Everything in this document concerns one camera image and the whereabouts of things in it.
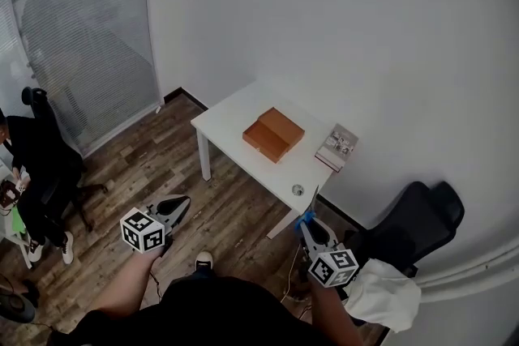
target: person wearing black clothes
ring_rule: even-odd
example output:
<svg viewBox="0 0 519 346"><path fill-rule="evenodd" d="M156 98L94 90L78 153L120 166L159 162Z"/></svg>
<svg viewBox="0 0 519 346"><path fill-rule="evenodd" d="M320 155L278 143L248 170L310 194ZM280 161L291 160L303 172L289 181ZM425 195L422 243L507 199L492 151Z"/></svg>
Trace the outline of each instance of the person wearing black clothes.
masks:
<svg viewBox="0 0 519 346"><path fill-rule="evenodd" d="M29 260L35 263L41 258L41 251L48 238L53 245L62 249L65 264L72 263L72 233L62 229L46 215L52 211L54 202L58 201L51 199L47 205L41 201L56 177L71 176L66 167L62 142L49 136L41 120L5 117L0 110L0 143L13 155L13 176L16 181L21 180L25 188L16 206L31 237ZM20 174L22 166L29 174L24 179Z"/></svg>
<svg viewBox="0 0 519 346"><path fill-rule="evenodd" d="M159 304L141 309L159 248L134 253L68 335L54 331L48 346L162 344L339 344L362 340L334 288L311 278L312 325L295 318L270 292L234 277L217 277L209 252L195 272L174 280Z"/></svg>

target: white cloth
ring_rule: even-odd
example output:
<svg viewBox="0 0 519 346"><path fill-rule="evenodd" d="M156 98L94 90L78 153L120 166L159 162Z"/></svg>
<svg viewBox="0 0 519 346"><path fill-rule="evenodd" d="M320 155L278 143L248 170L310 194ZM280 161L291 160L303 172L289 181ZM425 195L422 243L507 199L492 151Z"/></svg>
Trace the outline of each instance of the white cloth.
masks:
<svg viewBox="0 0 519 346"><path fill-rule="evenodd" d="M422 290L394 266L370 259L345 289L346 311L396 332L409 329L418 313Z"/></svg>

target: black and white marker cube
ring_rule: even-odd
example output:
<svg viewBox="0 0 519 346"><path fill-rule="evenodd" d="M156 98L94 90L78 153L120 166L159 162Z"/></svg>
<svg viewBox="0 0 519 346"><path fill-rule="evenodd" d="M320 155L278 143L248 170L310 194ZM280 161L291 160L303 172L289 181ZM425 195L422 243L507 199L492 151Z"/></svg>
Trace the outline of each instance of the black and white marker cube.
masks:
<svg viewBox="0 0 519 346"><path fill-rule="evenodd" d="M164 225L132 208L121 218L122 239L140 253L155 250L165 243Z"/></svg>
<svg viewBox="0 0 519 346"><path fill-rule="evenodd" d="M351 250L318 253L310 265L310 273L324 287L344 285L358 270Z"/></svg>

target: open cardboard box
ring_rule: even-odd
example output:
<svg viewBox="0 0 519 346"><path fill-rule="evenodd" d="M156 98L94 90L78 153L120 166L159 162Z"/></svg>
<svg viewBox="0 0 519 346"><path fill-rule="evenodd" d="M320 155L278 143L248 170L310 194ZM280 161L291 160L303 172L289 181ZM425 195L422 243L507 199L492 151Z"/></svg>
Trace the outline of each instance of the open cardboard box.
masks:
<svg viewBox="0 0 519 346"><path fill-rule="evenodd" d="M243 132L243 139L277 163L304 134L305 130L272 107Z"/></svg>

